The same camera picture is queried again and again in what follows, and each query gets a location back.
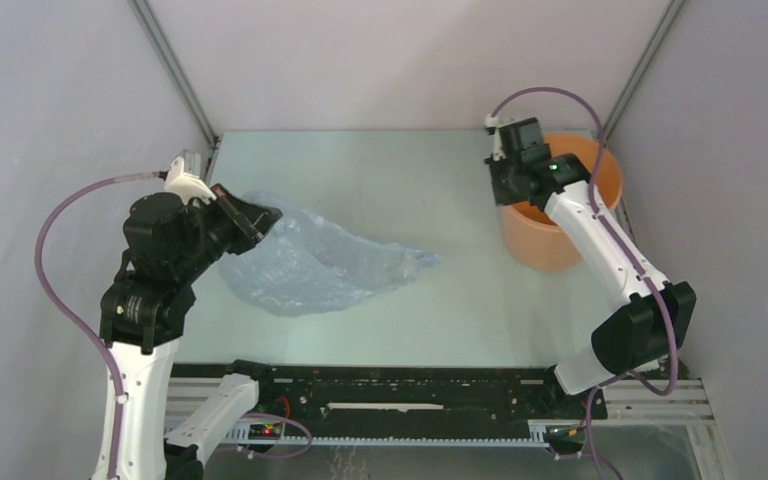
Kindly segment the orange trash bin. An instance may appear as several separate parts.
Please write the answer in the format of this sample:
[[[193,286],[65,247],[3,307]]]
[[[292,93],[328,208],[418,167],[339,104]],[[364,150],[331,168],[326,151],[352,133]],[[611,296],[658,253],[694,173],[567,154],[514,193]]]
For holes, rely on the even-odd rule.
[[[554,154],[573,153],[587,169],[595,165],[598,143],[592,133],[584,131],[549,132],[545,139]],[[615,211],[622,198],[623,174],[617,159],[606,152],[597,175],[597,189],[610,211]],[[502,237],[513,258],[525,266],[555,272],[581,262],[577,248],[549,217],[537,208],[520,202],[497,209]]]

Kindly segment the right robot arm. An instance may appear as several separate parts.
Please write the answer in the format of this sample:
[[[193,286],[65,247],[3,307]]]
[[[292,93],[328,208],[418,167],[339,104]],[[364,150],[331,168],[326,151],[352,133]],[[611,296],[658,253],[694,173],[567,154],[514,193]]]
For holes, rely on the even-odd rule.
[[[681,347],[697,296],[688,282],[672,282],[633,245],[595,184],[595,170],[572,152],[554,153],[536,118],[501,120],[489,114],[489,168],[499,206],[526,203],[567,236],[607,293],[613,313],[588,347],[557,363],[541,392],[545,411],[566,418],[581,393],[667,358],[678,372]]]

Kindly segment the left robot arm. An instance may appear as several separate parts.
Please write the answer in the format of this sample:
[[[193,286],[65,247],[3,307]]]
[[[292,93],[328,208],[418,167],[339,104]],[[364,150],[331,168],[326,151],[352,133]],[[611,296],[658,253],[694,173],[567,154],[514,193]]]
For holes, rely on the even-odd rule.
[[[282,212],[245,202],[216,184],[205,200],[175,193],[137,200],[123,225],[120,268],[100,301],[100,338],[117,369],[110,375],[105,446],[98,474],[113,479],[200,479],[229,429],[245,413],[276,403],[265,364],[237,360],[217,389],[170,434],[168,387],[194,282],[225,254],[254,249]]]

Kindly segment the blue plastic trash bag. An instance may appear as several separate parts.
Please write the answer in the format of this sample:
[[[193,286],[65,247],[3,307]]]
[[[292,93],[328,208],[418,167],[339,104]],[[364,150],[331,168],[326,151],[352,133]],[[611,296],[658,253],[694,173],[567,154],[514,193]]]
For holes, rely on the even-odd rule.
[[[216,267],[238,299],[272,315],[346,310],[441,264],[437,254],[372,241],[274,193],[250,191],[243,199],[282,217],[254,249]]]

